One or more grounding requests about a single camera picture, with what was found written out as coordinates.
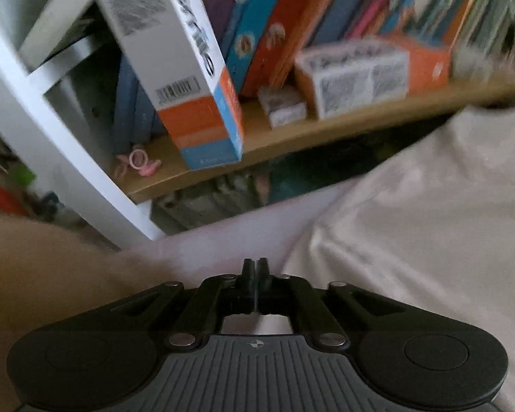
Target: wooden shelf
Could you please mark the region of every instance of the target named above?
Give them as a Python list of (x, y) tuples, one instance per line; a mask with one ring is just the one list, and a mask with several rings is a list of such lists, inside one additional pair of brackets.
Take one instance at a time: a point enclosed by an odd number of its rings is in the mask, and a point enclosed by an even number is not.
[(489, 83), (452, 82), (435, 92), (371, 105), (332, 119), (311, 118), (295, 125), (271, 130), (267, 117), (256, 101), (243, 105), (244, 157), (242, 162), (190, 172), (168, 137), (155, 140), (147, 151), (152, 159), (161, 159), (162, 168), (143, 178), (130, 172), (119, 187), (135, 203), (142, 203), (233, 170), (243, 169), (289, 152), (315, 147), (366, 131), (453, 112), (466, 105), (486, 105), (515, 98), (515, 79), (496, 79)]

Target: white shelf frame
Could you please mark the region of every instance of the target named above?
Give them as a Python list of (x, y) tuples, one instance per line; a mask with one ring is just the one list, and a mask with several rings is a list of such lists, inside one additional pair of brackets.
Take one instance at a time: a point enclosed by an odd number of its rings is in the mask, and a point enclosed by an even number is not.
[(0, 135), (60, 200), (121, 248), (164, 236), (62, 122), (44, 93), (104, 42), (86, 38), (29, 74), (0, 27)]

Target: white and orange box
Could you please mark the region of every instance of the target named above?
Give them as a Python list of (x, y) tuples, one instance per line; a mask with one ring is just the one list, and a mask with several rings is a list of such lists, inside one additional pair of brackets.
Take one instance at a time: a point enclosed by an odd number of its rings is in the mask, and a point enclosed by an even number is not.
[(443, 87), (450, 50), (406, 35), (315, 46), (295, 62), (298, 89), (319, 119)]
[(98, 0), (191, 170), (242, 158), (242, 111), (202, 0)]

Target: beige fabric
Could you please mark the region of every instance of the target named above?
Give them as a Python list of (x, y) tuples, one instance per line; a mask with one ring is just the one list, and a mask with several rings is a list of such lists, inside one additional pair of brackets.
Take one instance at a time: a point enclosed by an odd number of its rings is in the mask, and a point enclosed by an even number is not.
[(300, 239), (283, 271), (489, 331), (510, 357), (496, 403), (515, 412), (515, 109), (468, 108), (379, 166)]

